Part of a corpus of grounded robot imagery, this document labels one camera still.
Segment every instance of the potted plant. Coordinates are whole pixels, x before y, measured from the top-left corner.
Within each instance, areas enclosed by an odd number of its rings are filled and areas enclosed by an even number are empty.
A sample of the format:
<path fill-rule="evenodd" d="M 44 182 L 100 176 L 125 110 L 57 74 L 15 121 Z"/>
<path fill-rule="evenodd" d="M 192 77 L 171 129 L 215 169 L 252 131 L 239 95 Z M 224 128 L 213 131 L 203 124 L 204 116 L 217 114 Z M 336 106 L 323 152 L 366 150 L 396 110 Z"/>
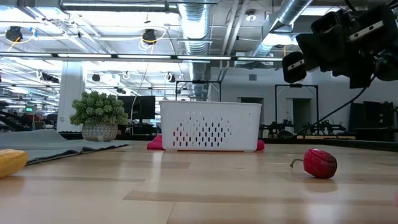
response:
<path fill-rule="evenodd" d="M 73 100 L 76 113 L 70 116 L 70 123 L 83 125 L 81 131 L 87 141 L 112 141 L 118 134 L 118 124 L 127 124 L 127 113 L 123 102 L 115 95 L 83 92 L 81 100 Z"/>

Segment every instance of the red pepper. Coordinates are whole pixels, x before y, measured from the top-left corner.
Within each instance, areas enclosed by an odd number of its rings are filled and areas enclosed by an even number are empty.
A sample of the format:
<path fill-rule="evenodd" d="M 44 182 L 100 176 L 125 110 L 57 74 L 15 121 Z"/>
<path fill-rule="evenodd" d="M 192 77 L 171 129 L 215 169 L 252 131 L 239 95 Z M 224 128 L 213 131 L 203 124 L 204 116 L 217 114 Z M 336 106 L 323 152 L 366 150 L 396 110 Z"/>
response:
<path fill-rule="evenodd" d="M 304 170 L 316 178 L 327 179 L 333 177 L 337 170 L 337 160 L 330 153 L 319 150 L 309 149 L 304 154 L 304 160 L 294 159 L 290 164 L 293 168 L 295 161 L 304 163 Z"/>

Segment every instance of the pepper stem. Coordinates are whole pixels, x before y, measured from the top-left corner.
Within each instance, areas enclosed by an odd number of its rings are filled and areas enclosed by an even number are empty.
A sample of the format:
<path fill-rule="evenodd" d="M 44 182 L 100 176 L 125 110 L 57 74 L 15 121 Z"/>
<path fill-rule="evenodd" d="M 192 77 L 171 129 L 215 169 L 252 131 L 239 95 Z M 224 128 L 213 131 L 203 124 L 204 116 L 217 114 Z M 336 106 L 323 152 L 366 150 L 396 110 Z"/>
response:
<path fill-rule="evenodd" d="M 293 164 L 295 163 L 295 161 L 302 161 L 302 162 L 304 162 L 304 160 L 302 160 L 302 159 L 294 159 L 294 160 L 292 161 L 292 163 L 290 164 L 290 167 L 291 167 L 291 168 L 293 168 Z"/>

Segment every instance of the door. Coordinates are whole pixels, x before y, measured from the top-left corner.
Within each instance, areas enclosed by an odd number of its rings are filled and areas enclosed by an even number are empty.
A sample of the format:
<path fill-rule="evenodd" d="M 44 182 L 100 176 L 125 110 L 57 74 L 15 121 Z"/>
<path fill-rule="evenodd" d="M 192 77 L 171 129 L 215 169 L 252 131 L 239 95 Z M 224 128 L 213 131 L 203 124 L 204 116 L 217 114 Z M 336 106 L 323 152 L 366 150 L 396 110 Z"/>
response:
<path fill-rule="evenodd" d="M 294 133 L 301 131 L 308 122 L 311 122 L 311 99 L 293 99 Z"/>

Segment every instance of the gray felt mat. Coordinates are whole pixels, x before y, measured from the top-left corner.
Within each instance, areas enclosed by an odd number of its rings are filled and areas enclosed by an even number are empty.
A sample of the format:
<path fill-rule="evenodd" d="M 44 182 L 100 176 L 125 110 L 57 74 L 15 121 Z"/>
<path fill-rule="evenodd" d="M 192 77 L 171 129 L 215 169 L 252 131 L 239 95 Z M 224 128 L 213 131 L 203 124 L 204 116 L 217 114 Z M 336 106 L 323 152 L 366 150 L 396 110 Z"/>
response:
<path fill-rule="evenodd" d="M 128 144 L 125 141 L 66 140 L 54 129 L 0 134 L 0 149 L 17 149 L 27 152 L 29 155 L 27 164 L 127 146 Z"/>

